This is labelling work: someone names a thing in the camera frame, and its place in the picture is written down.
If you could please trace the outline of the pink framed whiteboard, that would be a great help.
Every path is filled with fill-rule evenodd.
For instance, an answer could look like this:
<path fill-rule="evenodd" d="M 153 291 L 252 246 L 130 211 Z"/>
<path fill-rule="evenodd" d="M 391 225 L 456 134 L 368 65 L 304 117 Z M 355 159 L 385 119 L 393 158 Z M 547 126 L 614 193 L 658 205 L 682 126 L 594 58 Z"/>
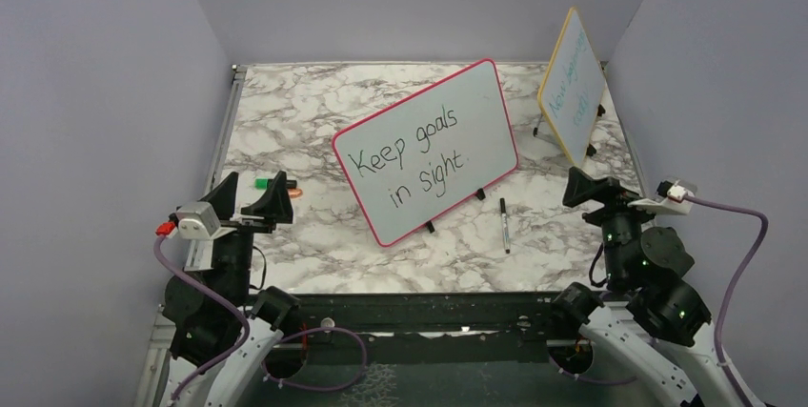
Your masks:
<path fill-rule="evenodd" d="M 496 64 L 482 59 L 337 132 L 376 243 L 392 246 L 518 166 Z"/>

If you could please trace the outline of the yellow framed whiteboard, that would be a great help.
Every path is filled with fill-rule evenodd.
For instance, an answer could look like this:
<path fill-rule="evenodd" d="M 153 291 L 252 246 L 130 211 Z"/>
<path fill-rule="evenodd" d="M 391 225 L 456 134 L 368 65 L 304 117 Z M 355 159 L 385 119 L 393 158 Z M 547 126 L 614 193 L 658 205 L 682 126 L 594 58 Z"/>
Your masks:
<path fill-rule="evenodd" d="M 587 158 L 607 89 L 604 70 L 592 48 L 575 7 L 569 8 L 539 86 L 537 102 L 542 121 L 553 132 L 559 148 L 576 167 Z"/>

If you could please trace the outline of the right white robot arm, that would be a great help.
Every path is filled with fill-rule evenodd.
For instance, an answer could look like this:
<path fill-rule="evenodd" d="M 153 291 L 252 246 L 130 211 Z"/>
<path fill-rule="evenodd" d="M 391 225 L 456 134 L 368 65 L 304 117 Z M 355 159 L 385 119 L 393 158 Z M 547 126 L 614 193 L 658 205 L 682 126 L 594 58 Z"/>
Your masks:
<path fill-rule="evenodd" d="M 763 400 L 728 357 L 722 335 L 729 301 L 766 236 L 768 219 L 758 211 L 700 199 L 696 187 L 680 179 L 661 182 L 657 195 L 645 198 L 614 177 L 593 178 L 579 167 L 570 168 L 562 203 L 569 208 L 601 203 L 582 218 L 601 230 L 603 283 L 610 293 L 628 296 L 625 308 L 648 338 L 621 323 L 599 293 L 578 282 L 553 299 L 551 327 L 560 336 L 582 336 L 606 351 L 664 406 L 761 406 Z M 731 278 L 717 315 L 684 279 L 695 260 L 676 230 L 643 226 L 658 214 L 686 215 L 693 205 L 760 221 L 757 238 Z"/>

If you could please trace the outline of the aluminium frame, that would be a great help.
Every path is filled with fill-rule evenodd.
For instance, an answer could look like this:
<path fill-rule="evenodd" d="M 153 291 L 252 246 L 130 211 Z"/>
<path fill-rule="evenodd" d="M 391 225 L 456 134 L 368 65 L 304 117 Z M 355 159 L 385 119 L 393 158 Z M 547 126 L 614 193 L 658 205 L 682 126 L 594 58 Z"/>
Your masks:
<path fill-rule="evenodd" d="M 241 91 L 249 69 L 249 65 L 232 65 L 232 82 L 229 88 L 226 109 L 221 127 L 215 141 L 212 159 L 205 173 L 204 191 L 210 191 L 221 179 L 227 149 L 234 126 Z M 211 242 L 191 241 L 183 253 L 184 268 L 195 273 L 210 267 L 212 255 Z M 170 366 L 169 347 L 174 335 L 174 325 L 162 315 L 163 305 L 158 306 L 149 337 L 146 362 L 139 378 L 133 406 L 161 406 L 162 396 L 168 383 Z"/>

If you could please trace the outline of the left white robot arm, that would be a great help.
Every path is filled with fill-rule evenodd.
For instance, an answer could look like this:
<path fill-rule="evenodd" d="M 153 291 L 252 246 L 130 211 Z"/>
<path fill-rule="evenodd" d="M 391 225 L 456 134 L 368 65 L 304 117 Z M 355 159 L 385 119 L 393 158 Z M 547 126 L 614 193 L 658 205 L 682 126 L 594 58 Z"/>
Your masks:
<path fill-rule="evenodd" d="M 162 315 L 175 327 L 163 406 L 233 406 L 272 347 L 303 328 L 299 298 L 274 286 L 251 291 L 254 237 L 293 223 L 296 183 L 279 172 L 254 203 L 237 209 L 238 179 L 230 173 L 155 231 L 155 257 L 172 273 Z M 171 263 L 162 244 L 173 236 L 210 242 L 210 268 L 187 272 Z"/>

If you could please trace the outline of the white whiteboard marker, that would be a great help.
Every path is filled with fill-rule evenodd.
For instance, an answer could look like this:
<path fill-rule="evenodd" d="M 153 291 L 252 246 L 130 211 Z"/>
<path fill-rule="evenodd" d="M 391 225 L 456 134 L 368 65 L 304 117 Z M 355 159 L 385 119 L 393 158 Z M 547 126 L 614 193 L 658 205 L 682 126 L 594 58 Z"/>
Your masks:
<path fill-rule="evenodd" d="M 511 240 L 507 213 L 507 204 L 504 197 L 499 198 L 499 211 L 501 220 L 502 242 L 505 254 L 511 253 Z"/>

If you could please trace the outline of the black mounting rail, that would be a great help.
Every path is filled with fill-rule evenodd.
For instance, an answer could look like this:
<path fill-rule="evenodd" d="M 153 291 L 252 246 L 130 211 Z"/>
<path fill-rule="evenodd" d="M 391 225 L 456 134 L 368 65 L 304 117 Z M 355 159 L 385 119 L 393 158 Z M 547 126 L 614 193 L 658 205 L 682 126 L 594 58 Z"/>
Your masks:
<path fill-rule="evenodd" d="M 559 321 L 555 293 L 306 294 L 283 324 L 292 341 L 265 361 L 274 375 L 305 366 L 594 362 L 588 340 Z"/>

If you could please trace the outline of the green black highlighter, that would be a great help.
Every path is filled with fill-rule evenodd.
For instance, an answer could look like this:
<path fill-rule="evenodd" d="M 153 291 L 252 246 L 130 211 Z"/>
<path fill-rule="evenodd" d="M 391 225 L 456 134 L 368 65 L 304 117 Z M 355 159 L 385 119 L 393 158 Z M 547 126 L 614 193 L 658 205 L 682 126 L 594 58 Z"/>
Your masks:
<path fill-rule="evenodd" d="M 256 189 L 266 190 L 272 183 L 273 180 L 270 178 L 259 177 L 254 180 L 253 185 Z M 287 179 L 285 185 L 287 189 L 296 189 L 297 181 L 294 179 Z"/>

